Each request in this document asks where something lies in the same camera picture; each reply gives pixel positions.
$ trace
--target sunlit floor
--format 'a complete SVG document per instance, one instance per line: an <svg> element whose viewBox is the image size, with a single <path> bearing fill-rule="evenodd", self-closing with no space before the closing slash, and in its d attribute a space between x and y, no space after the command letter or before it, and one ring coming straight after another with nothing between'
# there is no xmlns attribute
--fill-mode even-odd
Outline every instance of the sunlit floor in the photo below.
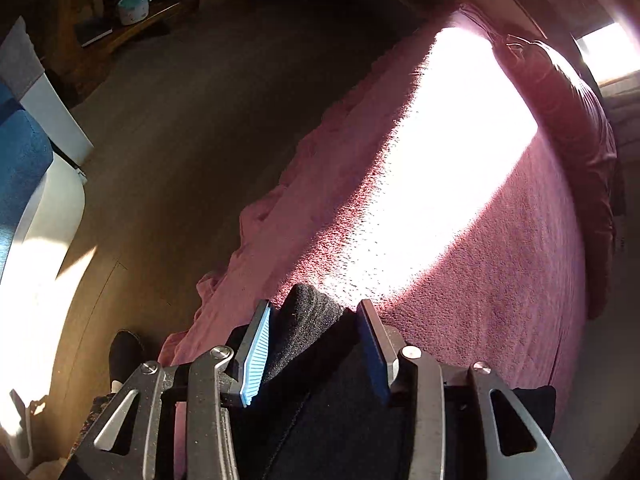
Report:
<svg viewBox="0 0 640 480"><path fill-rule="evenodd" d="M93 396L106 393L117 329L139 332L153 358L190 326L195 284L226 266L241 209L396 39L344 2L251 0L123 49L72 111L95 151L66 289L88 267L33 418L39 458L66 456Z"/></svg>
<svg viewBox="0 0 640 480"><path fill-rule="evenodd" d="M640 162L624 170L625 251L603 316L587 324L568 409L553 443L574 480L602 480L640 423Z"/></svg>

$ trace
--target shoe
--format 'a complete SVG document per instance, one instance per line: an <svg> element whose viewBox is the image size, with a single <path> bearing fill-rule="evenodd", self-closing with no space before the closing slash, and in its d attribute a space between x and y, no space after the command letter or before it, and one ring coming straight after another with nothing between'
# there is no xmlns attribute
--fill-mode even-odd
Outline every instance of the shoe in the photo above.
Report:
<svg viewBox="0 0 640 480"><path fill-rule="evenodd" d="M116 393L145 361L145 348L140 338L129 330L118 330L109 349L111 393Z"/></svg>

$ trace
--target window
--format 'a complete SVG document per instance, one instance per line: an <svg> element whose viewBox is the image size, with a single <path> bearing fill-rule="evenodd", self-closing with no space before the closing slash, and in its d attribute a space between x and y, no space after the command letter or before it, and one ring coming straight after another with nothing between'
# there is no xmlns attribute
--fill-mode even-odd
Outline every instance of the window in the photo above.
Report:
<svg viewBox="0 0 640 480"><path fill-rule="evenodd" d="M591 32L577 43L598 83L640 70L640 53L617 23Z"/></svg>

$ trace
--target metal screw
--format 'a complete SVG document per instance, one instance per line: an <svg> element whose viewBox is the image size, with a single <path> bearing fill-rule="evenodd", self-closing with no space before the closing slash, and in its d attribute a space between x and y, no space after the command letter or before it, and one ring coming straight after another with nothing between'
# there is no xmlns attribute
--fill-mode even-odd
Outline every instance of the metal screw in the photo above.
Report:
<svg viewBox="0 0 640 480"><path fill-rule="evenodd" d="M407 359L420 359L422 351L417 346L405 346L402 349L402 355Z"/></svg>
<svg viewBox="0 0 640 480"><path fill-rule="evenodd" d="M145 375L155 374L158 371L158 364L153 361L148 361L146 363L142 363L140 365L142 368L142 373Z"/></svg>
<svg viewBox="0 0 640 480"><path fill-rule="evenodd" d="M491 367L484 361L478 361L477 363L474 363L472 368L475 372L478 372L480 374L489 375L491 373Z"/></svg>
<svg viewBox="0 0 640 480"><path fill-rule="evenodd" d="M226 359L231 355L231 348L224 345L214 346L211 349L211 355L213 355L213 357L215 357L216 359Z"/></svg>

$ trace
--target blue fabric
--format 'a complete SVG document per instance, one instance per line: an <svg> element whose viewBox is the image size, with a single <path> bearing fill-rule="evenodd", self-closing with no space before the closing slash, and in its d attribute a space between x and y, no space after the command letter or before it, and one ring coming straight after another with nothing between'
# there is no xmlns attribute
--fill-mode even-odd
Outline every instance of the blue fabric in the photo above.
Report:
<svg viewBox="0 0 640 480"><path fill-rule="evenodd" d="M22 213L52 162L47 135L0 83L0 280Z"/></svg>

